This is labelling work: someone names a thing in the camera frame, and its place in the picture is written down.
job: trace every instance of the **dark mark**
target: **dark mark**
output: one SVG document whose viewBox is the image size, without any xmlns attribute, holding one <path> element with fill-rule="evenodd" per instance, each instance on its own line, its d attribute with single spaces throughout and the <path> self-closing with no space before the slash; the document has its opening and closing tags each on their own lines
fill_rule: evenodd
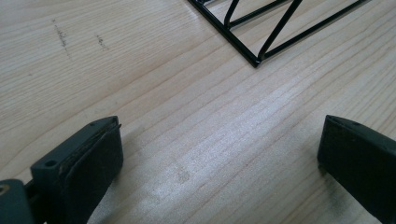
<svg viewBox="0 0 396 224">
<path fill-rule="evenodd" d="M 61 40 L 62 47 L 64 47 L 64 50 L 66 51 L 67 57 L 69 57 L 69 59 L 71 60 L 70 55 L 69 55 L 69 51 L 67 51 L 67 48 L 66 48 L 66 45 L 67 45 L 66 34 L 59 29 L 58 25 L 56 25 L 55 22 L 56 22 L 56 20 L 52 20 L 52 23 L 55 26 L 55 31 L 58 34 L 59 39 Z"/>
<path fill-rule="evenodd" d="M 103 49 L 103 50 L 108 49 L 108 47 L 103 43 L 103 38 L 102 38 L 102 37 L 100 37 L 99 35 L 97 35 L 96 38 L 98 39 L 99 45 L 102 46 L 102 49 Z"/>
</svg>

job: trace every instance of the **wooden table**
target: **wooden table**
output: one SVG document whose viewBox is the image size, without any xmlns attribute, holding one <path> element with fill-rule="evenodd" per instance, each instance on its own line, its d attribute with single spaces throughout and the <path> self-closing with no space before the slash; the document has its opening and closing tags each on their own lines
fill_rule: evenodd
<svg viewBox="0 0 396 224">
<path fill-rule="evenodd" d="M 351 2 L 303 1 L 276 44 Z M 258 52 L 284 10 L 235 33 Z M 90 223 L 376 223 L 316 156 L 327 114 L 396 138 L 395 25 L 371 1 L 254 69 L 187 0 L 1 1 L 0 178 L 117 115 Z"/>
</svg>

